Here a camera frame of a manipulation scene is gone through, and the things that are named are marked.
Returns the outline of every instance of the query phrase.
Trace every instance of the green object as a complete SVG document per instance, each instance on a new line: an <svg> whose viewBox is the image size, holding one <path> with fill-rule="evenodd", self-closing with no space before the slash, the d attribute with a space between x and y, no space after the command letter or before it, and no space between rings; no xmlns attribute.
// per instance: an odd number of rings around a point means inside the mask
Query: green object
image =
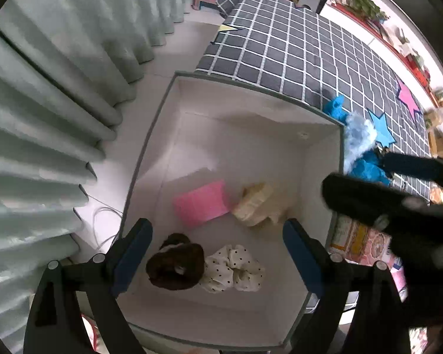
<svg viewBox="0 0 443 354"><path fill-rule="evenodd" d="M389 17L372 0L347 0L348 6L359 16L371 21L385 21Z"/></svg>

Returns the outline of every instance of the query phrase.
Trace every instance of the beige scrunchie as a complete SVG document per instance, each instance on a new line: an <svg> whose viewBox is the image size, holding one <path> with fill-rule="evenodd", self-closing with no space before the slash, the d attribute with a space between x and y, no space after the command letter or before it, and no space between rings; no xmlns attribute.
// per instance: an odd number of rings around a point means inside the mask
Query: beige scrunchie
<svg viewBox="0 0 443 354"><path fill-rule="evenodd" d="M265 268L242 246L223 246L205 258L205 271L200 285L210 293L230 287L240 291L258 291L265 277Z"/></svg>

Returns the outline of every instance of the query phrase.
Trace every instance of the checkered tablecloth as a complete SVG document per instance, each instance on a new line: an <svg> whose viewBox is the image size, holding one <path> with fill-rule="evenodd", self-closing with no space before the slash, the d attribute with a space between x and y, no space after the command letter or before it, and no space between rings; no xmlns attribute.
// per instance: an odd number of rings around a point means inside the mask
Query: checkered tablecloth
<svg viewBox="0 0 443 354"><path fill-rule="evenodd" d="M344 109L371 119L384 112L392 151L430 156L421 113L400 101L397 76L351 33L288 0L219 0L224 24L200 59L198 73L224 76L302 100L318 109L343 94ZM397 177L394 185L428 198L430 185Z"/></svg>

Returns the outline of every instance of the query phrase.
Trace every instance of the floor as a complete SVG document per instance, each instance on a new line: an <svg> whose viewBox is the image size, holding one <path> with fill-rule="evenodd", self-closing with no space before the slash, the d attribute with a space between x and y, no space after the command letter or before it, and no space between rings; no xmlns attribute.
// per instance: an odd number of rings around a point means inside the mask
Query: floor
<svg viewBox="0 0 443 354"><path fill-rule="evenodd" d="M175 24L167 43L155 47L155 58L142 65L143 79L134 84L135 100L119 105L123 122L116 127L117 138L101 142L106 155L101 163L92 163L97 182L85 185L89 196L86 206L76 208L84 222L83 230L73 235L80 252L75 262L90 259L97 251L107 252L112 236L119 229L128 188L144 138L174 72L192 72L210 41L215 38L223 18L213 10L192 10L185 21Z"/></svg>

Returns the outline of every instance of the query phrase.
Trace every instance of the pink package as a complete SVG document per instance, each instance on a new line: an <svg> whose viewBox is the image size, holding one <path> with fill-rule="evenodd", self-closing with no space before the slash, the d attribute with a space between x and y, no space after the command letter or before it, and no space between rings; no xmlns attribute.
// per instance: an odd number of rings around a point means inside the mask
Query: pink package
<svg viewBox="0 0 443 354"><path fill-rule="evenodd" d="M174 199L174 209L182 223L189 228L229 212L225 182L216 181L181 194Z"/></svg>

